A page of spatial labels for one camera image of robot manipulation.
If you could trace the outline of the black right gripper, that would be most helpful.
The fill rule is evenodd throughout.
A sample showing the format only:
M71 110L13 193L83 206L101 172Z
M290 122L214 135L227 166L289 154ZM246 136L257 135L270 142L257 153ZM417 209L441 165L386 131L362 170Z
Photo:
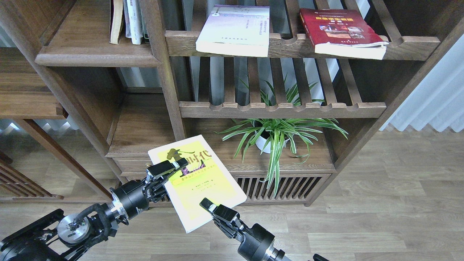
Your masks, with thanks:
M237 252L248 261L275 261L275 236L261 225L255 223L252 228L242 223L239 213L222 204L215 205L204 198L200 206L208 211L214 223L230 239L240 242Z

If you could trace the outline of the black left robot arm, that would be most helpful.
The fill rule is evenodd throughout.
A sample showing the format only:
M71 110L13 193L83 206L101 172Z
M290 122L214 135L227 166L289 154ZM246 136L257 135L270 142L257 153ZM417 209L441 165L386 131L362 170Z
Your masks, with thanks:
M129 220L167 195L169 177L188 165L186 159L163 161L146 169L141 181L111 189L113 201L93 204L65 216L57 209L1 241L2 261L75 261L92 246L117 233Z

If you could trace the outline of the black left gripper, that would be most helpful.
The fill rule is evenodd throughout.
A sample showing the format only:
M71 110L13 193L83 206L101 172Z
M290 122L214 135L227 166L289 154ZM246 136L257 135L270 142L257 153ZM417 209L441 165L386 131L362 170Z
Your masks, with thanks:
M146 168L146 178L141 181L129 181L119 188L111 188L113 201L110 211L117 220L130 220L149 209L149 203L157 203L166 197L164 187L169 177L188 165L185 158L169 162L165 160Z

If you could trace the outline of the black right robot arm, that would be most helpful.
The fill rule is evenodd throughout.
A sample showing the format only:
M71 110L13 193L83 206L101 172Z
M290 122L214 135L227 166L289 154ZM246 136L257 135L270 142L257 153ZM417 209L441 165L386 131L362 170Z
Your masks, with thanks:
M275 236L255 223L249 228L240 219L239 212L224 206L215 205L204 198L200 204L208 211L215 225L230 239L240 242L237 252L248 261L288 261L283 250L274 248Z

